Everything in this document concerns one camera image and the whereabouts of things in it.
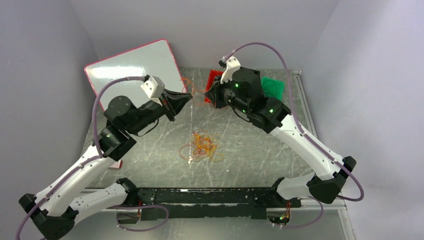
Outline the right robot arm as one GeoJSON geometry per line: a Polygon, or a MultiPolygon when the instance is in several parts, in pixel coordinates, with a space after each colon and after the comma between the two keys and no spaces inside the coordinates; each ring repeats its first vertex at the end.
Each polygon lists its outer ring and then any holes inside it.
{"type": "Polygon", "coordinates": [[[356,160],[334,153],[310,132],[300,130],[291,110],[281,100],[265,96],[260,71],[241,67],[227,82],[216,76],[205,97],[216,109],[231,107],[244,113],[247,122],[282,141],[312,168],[310,174],[283,178],[277,184],[269,197],[275,207],[298,197],[313,197],[332,204],[340,196],[356,160]]]}

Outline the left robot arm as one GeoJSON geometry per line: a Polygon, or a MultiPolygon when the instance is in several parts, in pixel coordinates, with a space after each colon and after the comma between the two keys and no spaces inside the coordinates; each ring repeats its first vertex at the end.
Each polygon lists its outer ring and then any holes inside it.
{"type": "Polygon", "coordinates": [[[95,133],[91,146],[63,175],[37,194],[19,199],[26,220],[32,220],[45,240],[64,237],[79,222],[107,208],[139,209],[138,187],[124,177],[109,187],[81,195],[81,191],[135,146],[134,136],[167,116],[173,121],[192,96],[163,89],[157,100],[136,107],[124,96],[114,97],[104,112],[107,124],[95,133]]]}

